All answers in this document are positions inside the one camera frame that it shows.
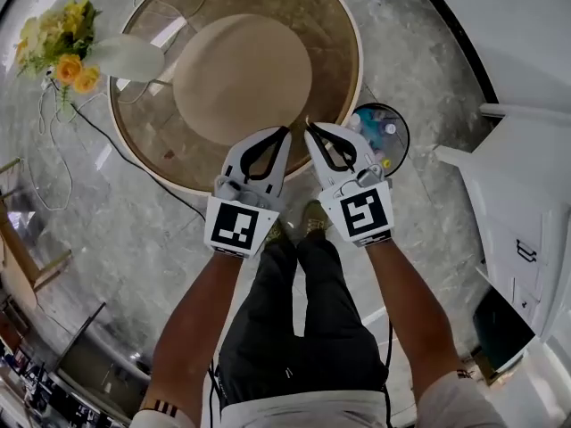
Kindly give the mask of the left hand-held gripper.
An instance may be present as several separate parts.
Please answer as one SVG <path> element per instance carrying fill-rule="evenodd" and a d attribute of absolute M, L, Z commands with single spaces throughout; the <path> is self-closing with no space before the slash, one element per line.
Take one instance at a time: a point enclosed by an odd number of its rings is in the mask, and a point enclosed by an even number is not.
<path fill-rule="evenodd" d="M 213 251 L 242 259 L 258 252 L 283 209 L 291 143 L 287 127 L 273 127 L 230 148 L 207 203 L 203 240 Z"/>

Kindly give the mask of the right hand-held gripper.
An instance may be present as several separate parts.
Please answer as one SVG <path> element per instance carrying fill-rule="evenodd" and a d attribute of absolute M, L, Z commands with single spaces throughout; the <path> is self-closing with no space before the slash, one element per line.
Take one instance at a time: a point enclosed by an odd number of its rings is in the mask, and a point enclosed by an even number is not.
<path fill-rule="evenodd" d="M 308 125 L 304 139 L 324 189 L 320 204 L 340 236 L 357 247 L 391 240 L 389 183 L 382 167 L 374 164 L 367 139 L 350 128 L 323 122 Z"/>

